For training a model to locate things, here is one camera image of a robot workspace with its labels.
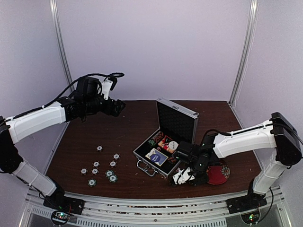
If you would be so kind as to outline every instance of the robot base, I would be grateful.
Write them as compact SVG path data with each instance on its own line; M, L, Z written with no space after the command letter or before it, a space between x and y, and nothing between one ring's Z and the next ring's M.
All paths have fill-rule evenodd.
M266 199L261 199L259 201L251 200L250 196L245 195L242 197L237 197L233 199L228 199L226 201L227 208L230 214L244 212L247 210L257 209L258 207L265 206L267 204Z
M265 206L267 201L265 194L256 194L253 191L254 179L250 182L247 195L226 200L227 208L230 214L244 212Z
M64 213L73 213L73 214L79 214L79 215L82 214L82 210L84 207L84 200L79 200L79 199L66 197L66 196L64 196L63 200L64 200L64 204L66 204L66 206L64 208L62 208L60 211L62 211ZM51 204L49 202L49 200L44 200L43 205L45 207L50 207L52 209L56 209L56 207L54 207L54 205Z

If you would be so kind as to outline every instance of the poker chip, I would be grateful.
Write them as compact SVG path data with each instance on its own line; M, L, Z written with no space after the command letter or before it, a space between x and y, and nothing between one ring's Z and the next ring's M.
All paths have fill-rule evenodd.
M114 159L114 160L120 159L120 155L119 155L119 154L114 154L114 155L113 155L113 159Z
M155 147L157 145L157 143L159 143L161 141L161 139L163 139L164 134L163 132L159 131L156 135L154 135L149 141L149 145L151 145L152 147Z
M101 152L103 151L103 147L102 146L97 146L97 152Z
M112 168L114 168L114 167L117 166L117 162L112 161L112 162L109 163L109 166L112 167Z
M105 176L106 176L106 177L110 177L111 175L114 175L114 171L112 171L112 170L107 170L106 173L105 173Z
M99 173L99 170L98 170L98 169L92 169L92 170L91 170L91 173L92 173L93 175L97 175L97 174Z
M86 174L87 174L87 168L82 168L81 175L86 175Z
M172 150L176 150L178 147L178 143L175 142L175 141L171 141L169 142L169 148L172 149Z
M118 177L116 175L111 175L108 179L111 183L116 183L118 181Z
M94 166L94 167L99 167L99 166L100 166L100 163L99 163L98 161L96 161L96 162L93 163L93 166Z
M95 179L89 179L89 181L88 181L89 187L94 187L94 186L96 186L96 184L97 184L97 181Z

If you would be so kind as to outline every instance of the black cable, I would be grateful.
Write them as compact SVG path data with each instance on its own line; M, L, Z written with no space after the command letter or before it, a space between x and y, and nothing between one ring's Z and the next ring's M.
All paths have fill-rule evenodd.
M57 209L57 210L62 210L62 208L60 208L57 204L54 204L51 200L49 200L44 194L43 194L43 192L42 191L40 191L39 189L37 189L36 187L34 187L34 186L31 186L31 187L33 187L37 192L39 192L39 198L40 199L44 199L44 200L46 200L49 204L51 204L52 206L53 206L53 209Z
M261 126L255 127L255 128L251 128L251 129L246 129L246 130L244 129L240 132L234 133L233 135L238 135L238 134L241 134L241 133L244 133L244 132L252 131L252 130L255 130L255 129L262 129L262 128L264 128L264 125L261 125Z
M193 176L193 174L191 173L191 174L189 175L189 178L185 181L185 183L188 182L188 181L190 181L190 179L191 179L192 176Z
M209 129L209 130L207 130L207 131L204 133L200 145L203 144L204 138L205 138L205 137L207 136L207 134L210 133L211 131L215 131L215 132L217 132L218 134L221 134L221 135L223 135L223 136L232 136L230 133L222 132L222 131L219 131L219 130L217 130L217 129Z
M9 122L9 121L11 121L10 118L6 119L4 122L2 122L2 123L0 124L0 127L1 127L2 125L4 125L6 122Z
M100 77L105 77L105 78L121 78L124 76L124 73L122 72L114 72L114 73L111 73L111 74L108 74L108 75L105 75L105 74L101 74L101 73L91 73L91 74L87 74L85 76L82 76L82 77L79 77L78 79L74 80L72 83L70 83L55 99L53 99L52 101L50 101L49 103L47 103L46 105L44 105L43 107L37 107L35 109L32 109L32 110L28 110L26 112L23 112L21 114L18 114L16 116L13 117L13 119L16 119L16 118L19 118L19 117L22 117L24 115L27 115L33 111L37 111L37 110L41 110L45 107L48 107L50 106L53 102L57 101L72 85L74 85L76 82L78 82L80 79L83 79L83 78L86 78L86 77L91 77L91 76L100 76Z
M102 84L100 81L98 81L98 85L99 85L99 87L98 87L97 91L98 91L98 95L100 95L102 93Z
M56 217L56 213L61 212L59 210L55 210L52 214L51 214L51 221L52 223L54 223L56 226L64 226L71 218L71 215L69 216L69 218L67 220L65 220L63 223L57 224L54 222L53 217Z
M183 169L182 173L180 174L180 176L178 177L178 180L177 180L177 184L178 185L181 185L181 183L179 183L179 180L181 178L181 176L184 174L185 170L187 169L187 167L185 169Z
M273 206L273 203L274 203L274 193L273 193L273 190L271 190L271 188L269 188L269 189L270 189L271 196L272 196L272 200L271 200L270 207L269 207L268 211L266 212L266 214L263 216L263 218L261 218L259 221L257 221L257 223L260 223L261 221L264 220L264 218L266 218L267 214L270 212L270 209L271 209L272 206Z
M28 182L22 180L20 177L16 176L16 178L18 178L20 181L22 181L22 183L26 184L26 186L29 186Z

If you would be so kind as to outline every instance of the brown wooden surface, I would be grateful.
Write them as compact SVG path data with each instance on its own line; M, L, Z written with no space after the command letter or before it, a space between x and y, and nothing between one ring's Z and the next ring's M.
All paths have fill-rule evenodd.
M196 141L199 143L207 129L232 131L240 126L226 102L177 101L178 104L198 113L199 123ZM229 180L223 185L176 187L169 186L161 175L149 177L136 167L133 155L136 149L158 128L155 101L126 101L126 108L115 118L98 113L87 118L85 123L74 120L68 126L55 153L47 175L57 181L66 191L86 195L132 199L170 199L217 195L240 192L248 188L252 178L259 174L260 168L253 152L229 156L225 159L231 169ZM98 153L97 146L104 151ZM116 183L110 183L105 172L109 169L112 155L121 155L117 167ZM80 170L92 170L92 163L99 161L99 174L85 176ZM88 180L97 181L95 187L87 185Z

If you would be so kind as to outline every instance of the robotic arm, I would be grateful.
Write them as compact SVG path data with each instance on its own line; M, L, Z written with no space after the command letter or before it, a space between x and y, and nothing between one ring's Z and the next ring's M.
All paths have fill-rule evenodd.
M249 185L248 194L227 200L230 213L242 212L266 205L264 199L270 186L289 167L301 158L300 138L296 129L280 113L256 126L230 133L215 133L203 137L200 145L181 142L175 156L188 168L173 176L174 184L190 182L200 185L208 182L209 163L219 158L260 148L275 148L270 162Z
M107 115L118 116L125 107L120 100L109 98L119 74L102 75L105 80L101 83L89 74L76 80L77 88L68 97L57 98L50 105L42 106L39 110L25 112L15 117L4 119L0 117L0 169L36 188L45 198L45 205L64 210L73 206L73 213L81 213L83 201L64 196L64 190L49 177L40 173L18 154L14 146L23 138L55 124L69 122L76 118L82 121L86 116L103 112Z

